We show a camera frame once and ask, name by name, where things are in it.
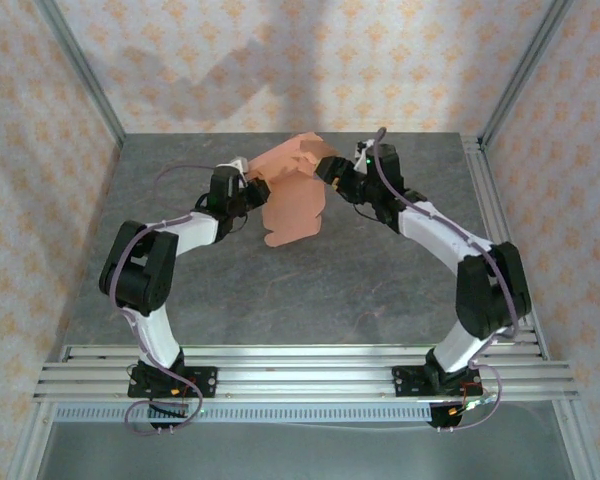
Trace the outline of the orange paper box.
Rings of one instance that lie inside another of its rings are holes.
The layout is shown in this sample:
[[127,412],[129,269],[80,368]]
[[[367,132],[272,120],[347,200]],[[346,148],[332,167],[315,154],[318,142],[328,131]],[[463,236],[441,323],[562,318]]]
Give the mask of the orange paper box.
[[275,248],[319,233],[325,184],[314,176],[319,162],[337,150],[314,132],[296,135],[248,162],[248,177],[266,182],[262,208],[265,244]]

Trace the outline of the aluminium side rail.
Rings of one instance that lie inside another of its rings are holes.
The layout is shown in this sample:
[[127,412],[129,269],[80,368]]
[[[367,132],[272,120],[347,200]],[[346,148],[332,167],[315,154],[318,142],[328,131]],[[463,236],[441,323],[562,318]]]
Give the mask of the aluminium side rail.
[[488,236],[496,243],[513,241],[494,175],[479,139],[462,135],[461,142]]

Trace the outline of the aluminium frame post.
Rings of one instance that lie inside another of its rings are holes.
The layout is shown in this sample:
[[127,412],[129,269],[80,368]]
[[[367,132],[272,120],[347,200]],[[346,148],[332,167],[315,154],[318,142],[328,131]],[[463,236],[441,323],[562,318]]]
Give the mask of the aluminium frame post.
[[477,136],[478,145],[482,151],[488,150],[494,143],[497,134],[503,127],[552,38],[559,30],[573,2],[574,0],[551,0],[549,8],[514,69],[484,130]]
[[122,148],[126,139],[126,131],[57,1],[34,0],[34,3],[94,103],[116,145]]

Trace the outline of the aluminium mounting rail beam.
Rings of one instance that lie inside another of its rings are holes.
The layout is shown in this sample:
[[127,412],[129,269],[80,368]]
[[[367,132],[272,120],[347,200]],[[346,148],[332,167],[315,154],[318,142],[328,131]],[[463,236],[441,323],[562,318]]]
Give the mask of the aluminium mounting rail beam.
[[[391,369],[421,365],[425,346],[295,345],[188,346],[185,361],[215,366],[218,402],[375,402],[395,399]],[[40,401],[124,401],[127,369],[137,358],[129,346],[71,346],[65,360],[43,365],[34,396]],[[550,361],[523,340],[492,346],[480,377],[505,401],[573,399],[570,366]]]

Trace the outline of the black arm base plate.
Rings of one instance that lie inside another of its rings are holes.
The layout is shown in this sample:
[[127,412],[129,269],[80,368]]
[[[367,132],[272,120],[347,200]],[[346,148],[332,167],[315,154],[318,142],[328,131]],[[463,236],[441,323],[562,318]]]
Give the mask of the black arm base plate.
[[397,397],[462,397],[484,393],[479,372],[468,367],[457,372],[430,366],[394,366],[391,370]]
[[[177,375],[194,384],[204,398],[216,395],[218,369],[210,366],[184,366]],[[197,393],[187,383],[145,364],[138,364],[130,371],[127,390],[129,398],[162,399],[193,398]]]

